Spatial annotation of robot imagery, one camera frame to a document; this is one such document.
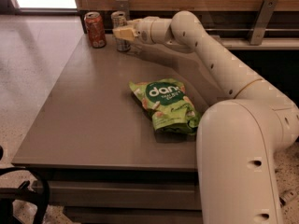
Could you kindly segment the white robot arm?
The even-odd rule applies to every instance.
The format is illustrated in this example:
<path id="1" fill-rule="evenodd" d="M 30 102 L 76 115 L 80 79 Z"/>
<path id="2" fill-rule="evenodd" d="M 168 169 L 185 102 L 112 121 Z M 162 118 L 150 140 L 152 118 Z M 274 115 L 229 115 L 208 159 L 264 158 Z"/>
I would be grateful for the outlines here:
<path id="1" fill-rule="evenodd" d="M 114 29 L 128 41 L 195 52 L 223 90 L 200 120 L 196 155 L 204 224 L 283 224 L 274 154 L 299 136 L 299 109 L 210 36 L 197 17 L 146 17 Z"/>

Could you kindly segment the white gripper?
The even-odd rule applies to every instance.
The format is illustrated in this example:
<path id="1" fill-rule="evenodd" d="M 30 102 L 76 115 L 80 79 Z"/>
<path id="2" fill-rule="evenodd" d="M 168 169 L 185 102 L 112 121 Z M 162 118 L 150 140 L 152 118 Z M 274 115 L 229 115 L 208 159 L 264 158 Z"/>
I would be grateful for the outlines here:
<path id="1" fill-rule="evenodd" d="M 140 42 L 148 45 L 155 44 L 152 27 L 158 20 L 158 17 L 148 16 L 143 19 L 127 21 L 128 26 L 113 29 L 113 35 L 118 39 L 135 41 L 137 38 Z"/>

